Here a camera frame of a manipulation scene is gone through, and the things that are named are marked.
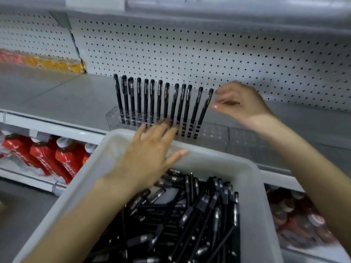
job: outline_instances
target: pen display stand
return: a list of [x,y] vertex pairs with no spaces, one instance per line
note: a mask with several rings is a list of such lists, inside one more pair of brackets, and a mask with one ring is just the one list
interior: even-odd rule
[[[106,119],[110,130],[117,128],[137,130],[142,123],[147,123],[147,128],[150,128],[157,123],[156,113],[153,116],[150,113],[146,115],[144,113],[135,114],[135,118],[133,119],[132,112],[129,110],[128,115],[129,118],[127,118],[127,113],[124,110],[123,116],[121,116],[119,107],[114,107],[106,114]],[[166,118],[164,118],[163,114],[161,114],[160,120],[164,119]],[[176,118],[173,120],[173,126],[175,125],[177,125]],[[226,147],[229,144],[229,128],[206,122],[198,125],[198,121],[195,121],[195,123],[192,125],[190,119],[184,122],[182,118],[180,120],[178,133],[174,139],[196,146],[226,151]]]

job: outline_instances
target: pegboard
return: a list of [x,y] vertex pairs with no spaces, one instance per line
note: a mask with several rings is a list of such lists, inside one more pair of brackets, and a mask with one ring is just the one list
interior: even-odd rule
[[204,89],[239,80],[265,100],[351,110],[351,47],[343,40],[75,18],[70,23],[89,74],[126,74]]
[[0,48],[79,59],[70,31],[49,12],[0,9]]

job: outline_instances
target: plastic bin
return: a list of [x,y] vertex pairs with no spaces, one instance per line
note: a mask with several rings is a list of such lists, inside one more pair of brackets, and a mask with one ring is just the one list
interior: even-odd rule
[[[133,135],[134,131],[116,129],[103,138],[89,161],[81,168],[16,256],[15,263],[23,260],[50,227],[81,200],[94,182],[112,169],[114,161],[119,160]],[[239,192],[242,263],[283,262],[257,166],[244,158],[177,141],[172,143],[169,153],[178,149],[188,149],[189,155],[174,166],[176,169],[191,171],[204,180],[216,175],[224,181],[231,181],[234,189]]]

